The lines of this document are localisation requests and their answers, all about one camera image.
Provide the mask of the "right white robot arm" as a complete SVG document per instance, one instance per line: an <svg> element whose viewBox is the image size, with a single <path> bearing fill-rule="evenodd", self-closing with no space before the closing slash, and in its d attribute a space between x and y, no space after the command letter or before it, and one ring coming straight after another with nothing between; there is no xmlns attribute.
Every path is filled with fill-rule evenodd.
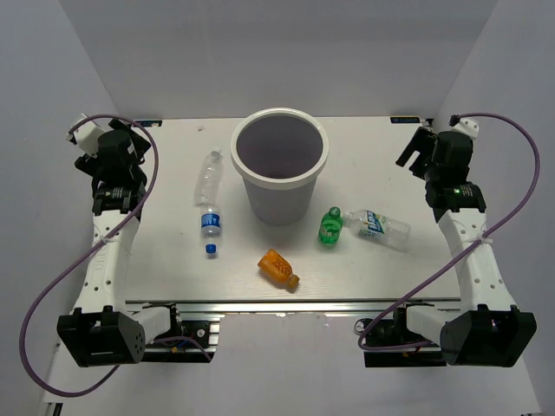
<svg viewBox="0 0 555 416"><path fill-rule="evenodd" d="M460 290L458 315L409 305L406 326L439 346L449 365L512 367L537 323L532 313L519 310L486 240L486 202L467 179L477 133L475 123L440 133L420 127L396 161L404 166L415 158L409 170L425 182L426 201L447 241Z"/></svg>

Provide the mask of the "clear bottle blue-green label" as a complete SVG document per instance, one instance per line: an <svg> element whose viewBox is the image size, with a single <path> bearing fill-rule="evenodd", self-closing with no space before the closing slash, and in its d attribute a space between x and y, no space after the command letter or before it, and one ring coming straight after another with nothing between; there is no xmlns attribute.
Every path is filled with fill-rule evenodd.
<svg viewBox="0 0 555 416"><path fill-rule="evenodd" d="M356 236L390 249L408 249L411 227L402 221L370 210L359 210L344 213L343 225Z"/></svg>

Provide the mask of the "blue label water bottle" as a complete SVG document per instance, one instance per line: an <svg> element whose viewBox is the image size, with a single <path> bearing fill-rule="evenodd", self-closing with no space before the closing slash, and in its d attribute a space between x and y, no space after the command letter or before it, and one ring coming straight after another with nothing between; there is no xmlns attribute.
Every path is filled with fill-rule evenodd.
<svg viewBox="0 0 555 416"><path fill-rule="evenodd" d="M219 253L222 234L220 210L216 206L206 205L201 209L200 235L205 253L209 258L215 258Z"/></svg>

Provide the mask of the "green plastic bottle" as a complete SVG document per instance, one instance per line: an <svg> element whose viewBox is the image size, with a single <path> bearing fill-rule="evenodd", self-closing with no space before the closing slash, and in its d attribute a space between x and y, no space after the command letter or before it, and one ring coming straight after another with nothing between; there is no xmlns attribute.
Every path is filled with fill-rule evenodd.
<svg viewBox="0 0 555 416"><path fill-rule="evenodd" d="M339 207L332 206L323 215L320 228L318 231L318 239L321 244L332 246L335 245L340 237L343 228L343 218Z"/></svg>

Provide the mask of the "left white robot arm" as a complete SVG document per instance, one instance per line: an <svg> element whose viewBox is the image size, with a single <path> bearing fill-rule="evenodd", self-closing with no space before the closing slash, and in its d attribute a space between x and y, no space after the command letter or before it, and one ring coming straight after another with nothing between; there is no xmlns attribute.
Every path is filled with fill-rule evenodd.
<svg viewBox="0 0 555 416"><path fill-rule="evenodd" d="M94 244L84 283L72 311L59 317L57 333L80 367L134 364L147 345L179 333L175 305L126 309L127 268L147 195L142 171L150 143L129 124L112 119L107 130L88 120L68 140L83 155L75 167L92 179Z"/></svg>

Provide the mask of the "clear crushed plastic bottle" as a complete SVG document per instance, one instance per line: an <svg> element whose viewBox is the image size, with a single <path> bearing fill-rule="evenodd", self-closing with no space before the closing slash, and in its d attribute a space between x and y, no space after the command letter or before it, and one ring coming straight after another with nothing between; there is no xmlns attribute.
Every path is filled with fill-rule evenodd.
<svg viewBox="0 0 555 416"><path fill-rule="evenodd" d="M214 205L223 176L223 156L220 149L208 153L202 162L194 190L194 204Z"/></svg>

